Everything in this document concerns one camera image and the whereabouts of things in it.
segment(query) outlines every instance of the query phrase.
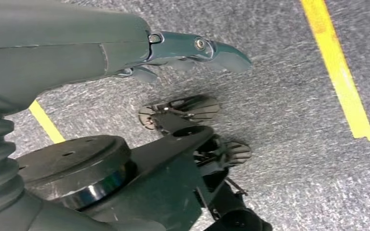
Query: dark gray robot link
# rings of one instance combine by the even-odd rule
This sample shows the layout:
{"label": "dark gray robot link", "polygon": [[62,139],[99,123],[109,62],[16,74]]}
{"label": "dark gray robot link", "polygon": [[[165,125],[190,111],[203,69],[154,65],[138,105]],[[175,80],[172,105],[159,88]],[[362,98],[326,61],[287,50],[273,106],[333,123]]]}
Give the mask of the dark gray robot link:
{"label": "dark gray robot link", "polygon": [[[0,231],[186,231],[209,209],[209,231],[270,230],[228,178],[250,148],[203,126],[219,106],[198,95],[152,104],[140,122],[163,138],[130,150],[118,136],[84,137],[22,156],[4,116],[38,94],[102,77],[153,81],[144,65],[194,62],[243,72],[249,59],[198,35],[152,32],[141,18],[49,0],[0,0]],[[233,193],[230,185],[238,192]]]}

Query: screw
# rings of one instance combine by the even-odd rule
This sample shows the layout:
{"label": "screw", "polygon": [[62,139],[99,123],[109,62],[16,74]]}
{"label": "screw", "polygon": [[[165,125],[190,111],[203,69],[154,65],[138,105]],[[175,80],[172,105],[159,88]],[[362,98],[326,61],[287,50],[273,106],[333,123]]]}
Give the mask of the screw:
{"label": "screw", "polygon": [[150,35],[148,36],[148,40],[150,43],[158,43],[161,42],[161,37],[159,35]]}
{"label": "screw", "polygon": [[198,50],[203,50],[205,49],[205,46],[206,46],[206,42],[205,40],[199,38],[195,41],[195,47],[198,49]]}

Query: gray carpet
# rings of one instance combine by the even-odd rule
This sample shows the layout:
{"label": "gray carpet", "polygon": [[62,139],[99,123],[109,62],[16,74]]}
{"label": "gray carpet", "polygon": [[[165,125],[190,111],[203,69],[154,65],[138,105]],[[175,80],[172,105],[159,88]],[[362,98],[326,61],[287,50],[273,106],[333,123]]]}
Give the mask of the gray carpet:
{"label": "gray carpet", "polygon": [[[136,147],[158,138],[139,125],[140,106],[206,93],[223,109],[209,125],[253,148],[254,157],[232,177],[276,230],[370,230],[370,141],[352,137],[300,1],[68,2],[135,13],[154,30],[230,43],[254,67],[238,75],[201,65],[187,73],[160,67],[152,84],[106,78],[46,92],[38,100],[67,139],[117,134]],[[370,119],[370,1],[327,5]],[[14,157],[51,144],[29,112],[11,119]],[[205,215],[194,230],[210,222]]]}

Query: yellow tape line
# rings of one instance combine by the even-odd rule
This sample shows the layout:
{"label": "yellow tape line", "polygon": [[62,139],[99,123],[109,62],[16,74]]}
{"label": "yellow tape line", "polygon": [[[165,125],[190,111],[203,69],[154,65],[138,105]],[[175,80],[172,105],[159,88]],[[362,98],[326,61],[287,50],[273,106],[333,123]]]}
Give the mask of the yellow tape line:
{"label": "yellow tape line", "polygon": [[36,100],[30,105],[29,110],[54,143],[66,141]]}
{"label": "yellow tape line", "polygon": [[370,140],[370,123],[324,0],[301,3],[354,137]]}

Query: wheel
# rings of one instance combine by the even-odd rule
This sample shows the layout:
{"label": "wheel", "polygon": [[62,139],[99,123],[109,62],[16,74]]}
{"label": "wheel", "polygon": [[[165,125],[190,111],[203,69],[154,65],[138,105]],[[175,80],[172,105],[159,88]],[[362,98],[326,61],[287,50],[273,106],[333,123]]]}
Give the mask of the wheel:
{"label": "wheel", "polygon": [[228,148],[229,165],[231,167],[244,164],[252,157],[251,148],[239,142],[226,143]]}
{"label": "wheel", "polygon": [[211,120],[220,111],[215,98],[206,95],[196,95],[167,103],[157,103],[144,106],[138,112],[141,124],[149,130],[155,130],[151,115],[155,113],[173,113],[195,123]]}

